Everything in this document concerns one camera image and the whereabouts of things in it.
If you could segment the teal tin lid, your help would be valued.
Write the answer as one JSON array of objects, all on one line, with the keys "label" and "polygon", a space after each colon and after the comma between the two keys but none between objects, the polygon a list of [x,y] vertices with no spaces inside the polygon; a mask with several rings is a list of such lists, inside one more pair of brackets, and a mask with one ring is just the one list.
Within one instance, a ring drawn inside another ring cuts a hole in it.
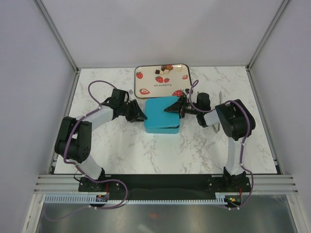
[{"label": "teal tin lid", "polygon": [[165,112],[165,109],[177,102],[177,96],[160,97],[146,100],[144,126],[147,129],[176,128],[180,124],[177,113]]}]

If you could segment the metal tongs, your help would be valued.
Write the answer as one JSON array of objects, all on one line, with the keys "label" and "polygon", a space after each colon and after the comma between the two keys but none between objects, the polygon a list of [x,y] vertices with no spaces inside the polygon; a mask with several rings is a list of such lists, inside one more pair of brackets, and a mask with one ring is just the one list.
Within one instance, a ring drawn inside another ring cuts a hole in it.
[{"label": "metal tongs", "polygon": [[196,107],[200,110],[196,116],[198,124],[203,128],[212,127],[213,131],[218,133],[221,124],[220,116],[216,107],[211,108],[209,94],[198,93],[196,100]]}]

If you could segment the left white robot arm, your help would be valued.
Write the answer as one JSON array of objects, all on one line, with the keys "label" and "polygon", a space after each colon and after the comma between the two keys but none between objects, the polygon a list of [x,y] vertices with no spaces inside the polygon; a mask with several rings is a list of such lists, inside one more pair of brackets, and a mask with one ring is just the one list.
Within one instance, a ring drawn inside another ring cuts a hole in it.
[{"label": "left white robot arm", "polygon": [[65,164],[73,165],[87,179],[95,191],[102,191],[106,186],[105,170],[90,155],[92,133],[98,127],[125,117],[128,122],[143,122],[147,116],[136,100],[130,100],[129,93],[114,88],[105,101],[98,107],[80,117],[65,117],[61,122],[54,151],[63,157]]}]

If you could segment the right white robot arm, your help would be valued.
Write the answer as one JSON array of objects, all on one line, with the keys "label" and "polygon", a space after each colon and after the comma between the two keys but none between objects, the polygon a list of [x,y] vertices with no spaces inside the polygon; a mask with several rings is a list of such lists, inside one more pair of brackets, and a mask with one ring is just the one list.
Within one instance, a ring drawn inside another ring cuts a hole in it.
[{"label": "right white robot arm", "polygon": [[211,109],[209,94],[199,93],[195,103],[181,96],[167,107],[167,113],[177,113],[180,118],[186,114],[195,115],[198,124],[203,127],[220,124],[228,138],[228,156],[223,171],[222,186],[226,191],[234,191],[240,183],[246,182],[246,173],[250,173],[242,162],[246,139],[256,127],[255,120],[240,99],[228,100]]}]

